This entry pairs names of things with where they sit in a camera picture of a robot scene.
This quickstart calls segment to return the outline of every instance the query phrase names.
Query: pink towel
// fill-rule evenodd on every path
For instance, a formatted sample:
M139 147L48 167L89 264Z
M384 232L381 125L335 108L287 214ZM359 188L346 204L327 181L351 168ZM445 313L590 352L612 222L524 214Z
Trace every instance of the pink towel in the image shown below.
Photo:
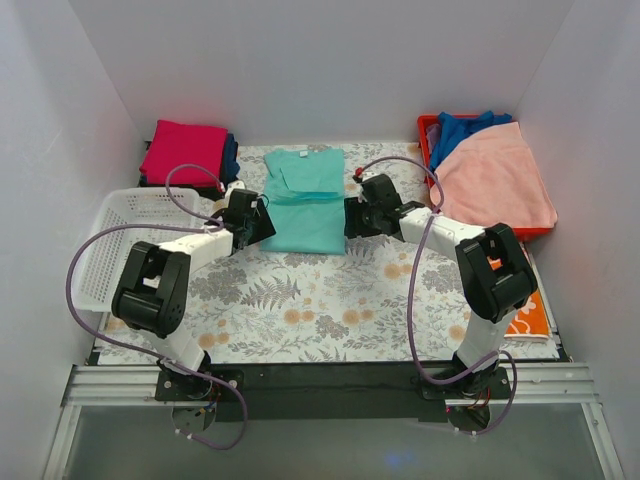
M481 130L460 142L436 170L442 212L483 227L551 228L558 220L517 122ZM431 188L434 203L438 189Z
M219 176L226 139L227 130L224 128L158 120L151 148L140 172L147 177L147 182L164 184L169 172L178 165L194 163ZM215 185L215 180L201 170L185 168L171 177L171 183L205 187Z

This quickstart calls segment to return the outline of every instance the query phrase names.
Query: blue cloth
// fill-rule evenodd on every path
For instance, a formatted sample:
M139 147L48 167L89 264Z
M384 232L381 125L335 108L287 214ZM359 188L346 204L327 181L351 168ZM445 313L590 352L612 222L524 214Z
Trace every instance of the blue cloth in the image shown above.
M222 150L222 163L224 168L224 178L221 180L224 183L230 183L238 179L238 172L240 171L240 165L236 157L238 155L238 142L236 142L233 133L227 134L227 140L224 142L224 149Z
M511 115L506 113L504 115L494 115L489 110L476 118L455 118L448 113L442 112L438 115L438 121L442 126L442 133L440 134L440 140L438 140L433 152L431 152L429 168L432 172L438 168L447 158L447 155L453 152L453 149L462 140L487 127L509 123Z
M264 194L276 234L260 242L272 252L345 254L344 151L276 150L264 157Z

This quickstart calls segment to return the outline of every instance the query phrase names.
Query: white wall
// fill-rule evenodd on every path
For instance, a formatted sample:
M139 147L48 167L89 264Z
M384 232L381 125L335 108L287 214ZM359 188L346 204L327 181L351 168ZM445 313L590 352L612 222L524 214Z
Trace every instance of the white wall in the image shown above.
M640 477L640 4L576 2L518 109L559 221L535 245L568 351Z
M72 362L64 276L142 139L66 0L0 0L0 478L39 478Z
M573 0L70 2L146 138L171 118L273 144L513 111Z

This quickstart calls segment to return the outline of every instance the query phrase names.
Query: folded clothing stack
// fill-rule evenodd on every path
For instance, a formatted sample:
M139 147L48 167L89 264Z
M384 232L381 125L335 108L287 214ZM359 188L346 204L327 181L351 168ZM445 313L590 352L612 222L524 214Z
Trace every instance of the folded clothing stack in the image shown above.
M220 127L182 125L159 120L149 151L140 166L140 186L164 185L179 165L193 163L215 174L223 183L237 178L238 143ZM185 168L171 178L171 185L196 189L202 196L221 197L213 178L201 170Z
M264 159L264 194L276 234L260 248L344 255L344 151L276 150Z
M454 117L442 112L438 115L440 138L434 139L437 141L430 139L430 143L435 143L435 146L433 151L430 152L429 168L431 168L432 172L435 171L460 142L474 133L494 125L509 123L511 120L511 115L507 113L495 115L491 110L475 118Z
M444 190L442 212L459 222L550 229L558 220L517 122L463 140L436 173ZM431 200L440 201L435 186Z

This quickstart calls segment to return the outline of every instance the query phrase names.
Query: gray floor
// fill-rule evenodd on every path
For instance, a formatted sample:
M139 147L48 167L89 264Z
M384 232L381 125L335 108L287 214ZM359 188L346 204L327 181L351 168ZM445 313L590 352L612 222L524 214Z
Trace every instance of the gray floor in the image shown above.
M237 425L213 425L228 439ZM71 479L601 479L580 405L514 405L473 441L414 420L256 421L230 452L173 433L170 408L84 408Z

